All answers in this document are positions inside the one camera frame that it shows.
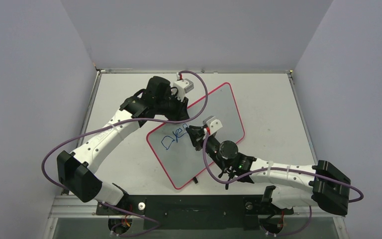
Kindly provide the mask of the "pink-framed whiteboard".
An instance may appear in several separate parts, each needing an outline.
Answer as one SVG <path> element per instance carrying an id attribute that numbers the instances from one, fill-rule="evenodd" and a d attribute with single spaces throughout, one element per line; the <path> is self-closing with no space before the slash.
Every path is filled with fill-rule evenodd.
<path id="1" fill-rule="evenodd" d="M 186 129 L 197 126 L 196 132 L 215 134 L 219 142 L 240 142 L 245 130 L 231 85 L 225 82 L 188 107 L 190 116 L 201 108 L 204 112 L 183 124 L 163 123 L 147 134 L 146 140 L 172 186 L 180 190 L 205 170 L 202 152 L 192 145 Z"/>

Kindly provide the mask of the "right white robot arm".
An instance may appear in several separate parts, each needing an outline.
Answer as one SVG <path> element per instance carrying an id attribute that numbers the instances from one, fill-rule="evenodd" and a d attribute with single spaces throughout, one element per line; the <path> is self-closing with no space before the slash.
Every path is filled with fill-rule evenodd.
<path id="1" fill-rule="evenodd" d="M 226 187 L 233 182 L 267 184 L 260 200 L 264 211 L 311 206 L 330 214 L 347 215 L 351 180 L 332 163 L 275 163 L 239 152 L 237 144 L 230 140 L 219 142 L 206 125 L 189 126 L 186 131 L 195 150 L 203 151 L 205 166 L 211 158 L 220 168 L 218 176 L 209 172 L 218 183 Z"/>

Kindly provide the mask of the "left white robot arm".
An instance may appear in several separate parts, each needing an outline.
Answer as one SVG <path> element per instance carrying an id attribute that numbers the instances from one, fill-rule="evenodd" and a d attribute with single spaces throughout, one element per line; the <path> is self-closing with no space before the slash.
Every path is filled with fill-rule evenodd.
<path id="1" fill-rule="evenodd" d="M 95 173 L 106 157 L 131 133 L 141 128 L 146 119 L 156 115 L 171 121 L 188 120 L 186 93 L 194 88 L 188 79 L 173 83 L 154 76 L 147 87 L 127 98 L 104 126 L 105 130 L 89 138 L 80 147 L 57 156 L 60 183 L 82 202 L 105 201 L 116 214 L 128 209 L 125 192 L 114 184 L 99 180 Z"/>

